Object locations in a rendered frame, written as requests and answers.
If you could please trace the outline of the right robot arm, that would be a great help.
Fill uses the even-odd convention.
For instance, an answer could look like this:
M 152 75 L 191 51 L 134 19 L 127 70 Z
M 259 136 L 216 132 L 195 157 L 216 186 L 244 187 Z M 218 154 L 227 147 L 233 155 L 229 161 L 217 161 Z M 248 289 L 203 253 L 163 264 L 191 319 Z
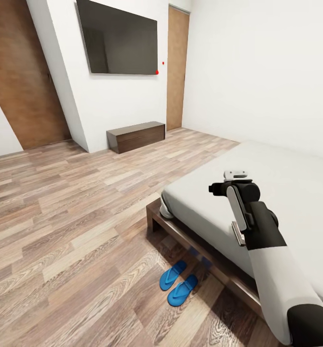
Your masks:
M 277 339 L 290 347 L 323 347 L 323 302 L 278 230 L 275 213 L 259 201 L 260 189 L 246 170 L 225 170 L 209 192 L 228 198 L 244 234 L 264 318 Z

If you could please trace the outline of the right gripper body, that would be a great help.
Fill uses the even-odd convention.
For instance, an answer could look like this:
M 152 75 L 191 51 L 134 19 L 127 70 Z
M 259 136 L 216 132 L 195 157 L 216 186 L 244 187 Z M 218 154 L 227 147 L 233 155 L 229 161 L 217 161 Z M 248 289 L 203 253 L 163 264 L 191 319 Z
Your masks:
M 234 180 L 232 180 L 232 181 L 234 181 Z M 231 182 L 213 183 L 213 195 L 214 196 L 225 196 L 225 197 L 228 197 L 227 194 L 225 194 L 225 188 L 226 188 L 226 185 L 228 183 L 231 183 Z

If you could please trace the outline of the hardback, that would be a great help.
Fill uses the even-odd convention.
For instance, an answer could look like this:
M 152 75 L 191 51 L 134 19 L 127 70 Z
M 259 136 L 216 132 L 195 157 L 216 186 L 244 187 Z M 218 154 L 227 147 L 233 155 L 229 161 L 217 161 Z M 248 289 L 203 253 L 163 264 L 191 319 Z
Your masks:
M 244 239 L 244 234 L 242 234 L 242 233 L 240 232 L 237 222 L 236 222 L 236 221 L 233 221 L 233 222 L 231 223 L 231 225 L 232 225 L 232 227 L 233 227 L 234 234 L 236 235 L 238 244 L 239 244 L 241 247 L 247 247 L 247 245 L 246 245 L 246 243 L 245 243 L 245 239 Z

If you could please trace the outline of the sandal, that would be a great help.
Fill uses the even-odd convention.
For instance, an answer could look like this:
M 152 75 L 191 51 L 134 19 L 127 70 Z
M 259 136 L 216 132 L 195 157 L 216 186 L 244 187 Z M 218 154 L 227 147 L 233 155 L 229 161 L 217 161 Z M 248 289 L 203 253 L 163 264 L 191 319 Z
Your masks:
M 177 287 L 168 294 L 168 303 L 174 307 L 181 306 L 197 284 L 198 279 L 195 275 L 191 274 L 184 282 L 179 283 Z
M 163 291 L 167 291 L 175 282 L 178 275 L 186 269 L 186 263 L 184 261 L 179 261 L 164 274 L 162 274 L 160 279 L 160 287 Z

